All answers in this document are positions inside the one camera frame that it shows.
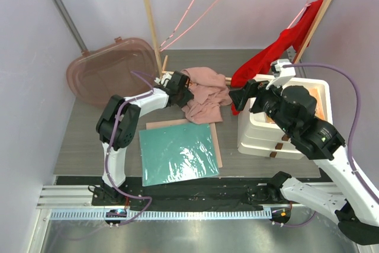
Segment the pink t shirt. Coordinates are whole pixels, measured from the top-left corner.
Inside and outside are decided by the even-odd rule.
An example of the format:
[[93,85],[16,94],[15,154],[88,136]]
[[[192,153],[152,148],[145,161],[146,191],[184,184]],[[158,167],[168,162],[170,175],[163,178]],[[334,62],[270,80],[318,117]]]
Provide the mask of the pink t shirt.
[[195,124],[222,122],[221,107],[232,103],[226,77],[208,67],[181,71],[189,77],[189,90],[194,98],[182,107],[185,118]]

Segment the red t shirt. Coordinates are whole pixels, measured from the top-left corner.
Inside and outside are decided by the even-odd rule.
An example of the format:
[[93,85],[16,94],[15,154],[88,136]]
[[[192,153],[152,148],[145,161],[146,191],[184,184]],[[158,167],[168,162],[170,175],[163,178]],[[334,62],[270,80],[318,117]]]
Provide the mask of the red t shirt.
[[278,60],[288,48],[293,47],[299,51],[322,3],[323,0],[311,2],[296,25],[283,30],[275,42],[249,59],[233,74],[230,86],[242,88],[257,74],[267,74],[271,63]]

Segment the pink wire hanger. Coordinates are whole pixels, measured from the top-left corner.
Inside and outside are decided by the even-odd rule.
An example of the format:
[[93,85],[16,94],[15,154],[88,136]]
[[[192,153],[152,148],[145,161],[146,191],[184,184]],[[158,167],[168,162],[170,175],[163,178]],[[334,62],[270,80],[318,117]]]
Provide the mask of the pink wire hanger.
[[161,42],[159,51],[163,52],[167,50],[169,47],[172,47],[176,42],[182,39],[183,36],[188,34],[189,31],[192,30],[220,1],[221,0],[211,1],[208,7],[201,14],[199,14],[198,17],[196,17],[193,21],[188,22],[196,3],[199,2],[199,0],[191,0],[171,34],[163,42]]
[[291,28],[296,23],[296,21],[299,19],[299,17],[302,15],[302,13],[306,10],[306,8],[310,6],[310,3],[311,3],[311,0],[306,0],[306,3],[302,7],[302,9],[299,11],[299,13],[294,17],[292,22],[290,22],[287,29]]

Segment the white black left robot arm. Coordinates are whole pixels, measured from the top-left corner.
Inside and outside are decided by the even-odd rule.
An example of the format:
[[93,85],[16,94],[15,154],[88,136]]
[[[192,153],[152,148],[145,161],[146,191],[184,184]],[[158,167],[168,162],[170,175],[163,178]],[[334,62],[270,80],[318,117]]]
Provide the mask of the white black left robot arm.
[[126,152],[136,134],[139,119],[153,111],[172,105],[184,107],[194,98],[189,89],[190,78],[182,72],[166,73],[148,83],[149,90],[139,95],[113,95],[96,125],[104,150],[103,182],[108,185],[105,197],[114,205],[121,204],[126,190],[120,187],[126,180]]

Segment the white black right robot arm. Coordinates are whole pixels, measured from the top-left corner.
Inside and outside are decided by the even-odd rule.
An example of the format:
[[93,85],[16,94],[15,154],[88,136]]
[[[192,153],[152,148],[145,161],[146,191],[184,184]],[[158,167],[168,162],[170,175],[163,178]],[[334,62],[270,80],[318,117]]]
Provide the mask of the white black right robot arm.
[[250,112],[265,113],[271,118],[290,143],[314,161],[342,193],[335,197],[280,171],[268,183],[269,199],[303,204],[336,223],[351,241],[359,245],[378,244],[378,201],[372,197],[374,189],[353,167],[341,134],[315,115],[315,97],[303,86],[283,88],[254,79],[229,95],[237,111],[242,111],[252,98]]

